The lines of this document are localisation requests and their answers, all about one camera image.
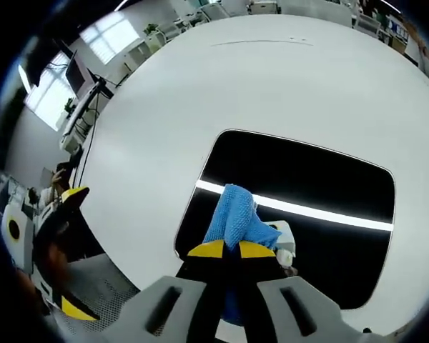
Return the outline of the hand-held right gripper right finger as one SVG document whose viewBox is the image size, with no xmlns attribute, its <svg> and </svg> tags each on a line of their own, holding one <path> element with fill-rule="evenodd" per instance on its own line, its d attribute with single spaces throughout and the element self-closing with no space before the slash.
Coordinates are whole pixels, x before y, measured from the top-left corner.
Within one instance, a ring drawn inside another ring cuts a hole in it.
<svg viewBox="0 0 429 343">
<path fill-rule="evenodd" d="M 340 308 L 299 277 L 287 277 L 272 250 L 238 244 L 237 300 L 248 342 L 346 342 Z"/>
</svg>

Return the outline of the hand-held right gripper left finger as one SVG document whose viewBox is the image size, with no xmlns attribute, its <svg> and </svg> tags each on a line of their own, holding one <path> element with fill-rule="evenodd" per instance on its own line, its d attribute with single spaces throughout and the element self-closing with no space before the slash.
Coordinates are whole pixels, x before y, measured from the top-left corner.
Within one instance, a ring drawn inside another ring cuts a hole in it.
<svg viewBox="0 0 429 343">
<path fill-rule="evenodd" d="M 190 250 L 173 277 L 129 300 L 119 318 L 120 342 L 213 342 L 225 305 L 222 240 Z"/>
</svg>

